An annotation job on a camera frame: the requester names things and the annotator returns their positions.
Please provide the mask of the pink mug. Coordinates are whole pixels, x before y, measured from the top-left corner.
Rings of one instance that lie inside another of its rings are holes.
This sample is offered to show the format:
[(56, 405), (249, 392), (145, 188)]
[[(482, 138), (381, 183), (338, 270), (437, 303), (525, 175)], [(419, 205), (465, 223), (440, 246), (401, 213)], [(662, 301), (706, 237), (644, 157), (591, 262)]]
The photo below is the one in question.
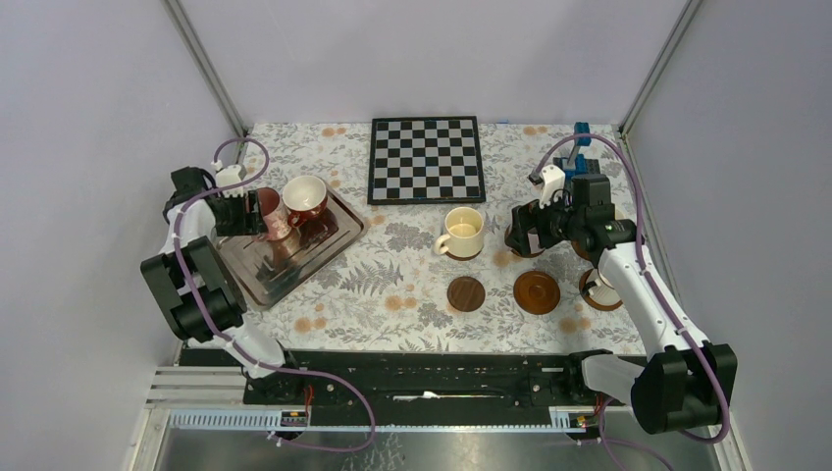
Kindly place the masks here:
[(292, 227), (287, 221), (288, 213), (279, 193), (273, 188), (257, 189), (260, 213), (266, 225), (266, 232), (260, 238), (268, 241), (279, 241), (287, 238)]

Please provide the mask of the cream yellow mug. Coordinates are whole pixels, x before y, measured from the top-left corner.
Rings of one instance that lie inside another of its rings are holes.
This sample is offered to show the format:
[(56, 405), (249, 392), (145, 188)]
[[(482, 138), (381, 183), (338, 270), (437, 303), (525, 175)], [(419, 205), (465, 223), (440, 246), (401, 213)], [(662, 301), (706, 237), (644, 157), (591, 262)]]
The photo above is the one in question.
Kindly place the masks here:
[(485, 223), (479, 211), (471, 207), (450, 210), (442, 226), (442, 234), (435, 240), (433, 252), (455, 259), (471, 259), (484, 248)]

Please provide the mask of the white mug dark red outside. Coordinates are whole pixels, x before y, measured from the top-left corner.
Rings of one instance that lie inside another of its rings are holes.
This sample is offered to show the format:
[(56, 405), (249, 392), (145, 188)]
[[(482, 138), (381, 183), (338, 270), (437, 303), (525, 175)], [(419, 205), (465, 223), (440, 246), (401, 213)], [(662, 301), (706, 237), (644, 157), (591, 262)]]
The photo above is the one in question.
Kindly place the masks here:
[(292, 228), (298, 228), (324, 213), (328, 203), (328, 189), (318, 177), (296, 177), (284, 186), (283, 202), (287, 210), (287, 223)]

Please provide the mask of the dark walnut coaster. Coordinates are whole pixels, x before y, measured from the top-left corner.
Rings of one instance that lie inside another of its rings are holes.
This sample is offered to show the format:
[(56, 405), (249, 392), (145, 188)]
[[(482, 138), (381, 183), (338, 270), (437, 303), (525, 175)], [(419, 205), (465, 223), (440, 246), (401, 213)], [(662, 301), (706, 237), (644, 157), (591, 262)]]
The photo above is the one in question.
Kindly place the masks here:
[(449, 305), (460, 312), (473, 312), (479, 309), (486, 298), (484, 286), (472, 277), (459, 277), (453, 280), (446, 291)]

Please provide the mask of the lilac mug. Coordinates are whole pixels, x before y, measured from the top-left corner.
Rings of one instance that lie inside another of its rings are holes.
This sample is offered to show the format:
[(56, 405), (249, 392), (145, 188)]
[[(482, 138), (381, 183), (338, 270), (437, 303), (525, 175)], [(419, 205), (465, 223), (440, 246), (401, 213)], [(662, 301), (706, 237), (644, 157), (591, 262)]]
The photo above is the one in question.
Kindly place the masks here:
[(538, 231), (538, 213), (539, 213), (539, 201), (534, 200), (526, 205), (526, 209), (528, 212), (528, 224), (527, 224), (527, 231), (526, 231), (526, 239), (529, 244), (529, 257), (535, 258), (540, 256), (545, 249), (541, 247), (540, 243), (540, 235)]

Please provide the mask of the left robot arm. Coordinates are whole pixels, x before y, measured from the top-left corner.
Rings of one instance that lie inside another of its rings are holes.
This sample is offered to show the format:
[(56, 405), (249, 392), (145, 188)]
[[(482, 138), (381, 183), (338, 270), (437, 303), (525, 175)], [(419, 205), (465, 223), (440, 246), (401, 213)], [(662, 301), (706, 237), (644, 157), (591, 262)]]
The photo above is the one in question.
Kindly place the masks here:
[(224, 195), (207, 170), (172, 172), (174, 192), (163, 216), (166, 241), (142, 261), (140, 273), (164, 319), (180, 340), (218, 347), (235, 360), (248, 388), (265, 403), (291, 403), (313, 392), (295, 361), (276, 340), (245, 321), (247, 304), (217, 241), (267, 231), (254, 190)]

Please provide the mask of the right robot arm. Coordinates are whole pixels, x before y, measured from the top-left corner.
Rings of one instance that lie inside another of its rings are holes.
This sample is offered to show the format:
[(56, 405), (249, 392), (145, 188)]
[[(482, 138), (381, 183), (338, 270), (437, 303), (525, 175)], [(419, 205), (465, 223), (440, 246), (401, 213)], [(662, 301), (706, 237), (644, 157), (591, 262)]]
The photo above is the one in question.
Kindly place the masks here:
[(607, 176), (578, 176), (570, 190), (547, 184), (542, 196), (512, 209), (505, 244), (523, 256), (561, 242), (577, 245), (629, 313), (647, 358), (640, 366), (600, 350), (575, 354), (562, 379), (566, 397), (586, 404), (603, 393), (628, 404), (649, 434), (689, 435), (708, 426), (726, 434), (737, 356), (711, 342), (673, 299), (641, 225), (616, 217)]

